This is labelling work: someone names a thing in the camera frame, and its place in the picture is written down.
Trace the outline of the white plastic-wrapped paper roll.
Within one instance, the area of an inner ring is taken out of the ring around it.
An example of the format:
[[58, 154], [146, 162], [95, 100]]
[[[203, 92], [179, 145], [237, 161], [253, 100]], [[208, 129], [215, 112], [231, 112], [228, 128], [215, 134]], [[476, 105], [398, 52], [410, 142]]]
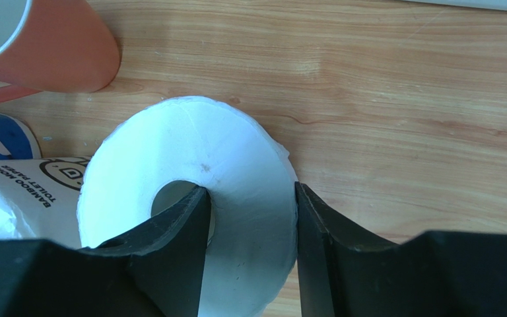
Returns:
[[0, 240], [81, 248], [77, 202], [90, 157], [0, 160]]

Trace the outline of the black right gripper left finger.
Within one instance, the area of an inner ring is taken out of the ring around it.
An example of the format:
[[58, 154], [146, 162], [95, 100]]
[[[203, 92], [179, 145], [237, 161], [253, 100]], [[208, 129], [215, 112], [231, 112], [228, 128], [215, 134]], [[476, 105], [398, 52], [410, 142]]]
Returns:
[[211, 202], [196, 186], [165, 211], [86, 254], [121, 269], [98, 316], [197, 316]]

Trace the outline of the plain white paper roll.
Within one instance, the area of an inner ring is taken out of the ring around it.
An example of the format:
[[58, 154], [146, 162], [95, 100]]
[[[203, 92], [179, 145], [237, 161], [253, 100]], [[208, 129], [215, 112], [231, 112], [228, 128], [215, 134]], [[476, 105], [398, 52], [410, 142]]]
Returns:
[[253, 118], [168, 99], [119, 125], [88, 163], [81, 245], [119, 260], [163, 316], [260, 316], [296, 260], [295, 181]]

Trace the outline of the blue-wrapped paper roll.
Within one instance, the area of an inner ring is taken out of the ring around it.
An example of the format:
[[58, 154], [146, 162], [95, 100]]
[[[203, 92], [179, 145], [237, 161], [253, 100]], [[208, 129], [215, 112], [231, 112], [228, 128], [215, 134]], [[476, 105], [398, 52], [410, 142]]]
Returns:
[[20, 120], [0, 114], [0, 160], [40, 159], [38, 142]]

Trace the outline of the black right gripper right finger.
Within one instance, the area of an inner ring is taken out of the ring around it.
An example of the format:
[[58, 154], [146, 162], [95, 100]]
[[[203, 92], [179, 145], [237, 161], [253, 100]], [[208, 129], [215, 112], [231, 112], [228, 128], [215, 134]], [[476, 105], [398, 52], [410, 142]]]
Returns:
[[298, 274], [303, 316], [404, 316], [400, 244], [330, 207], [295, 184]]

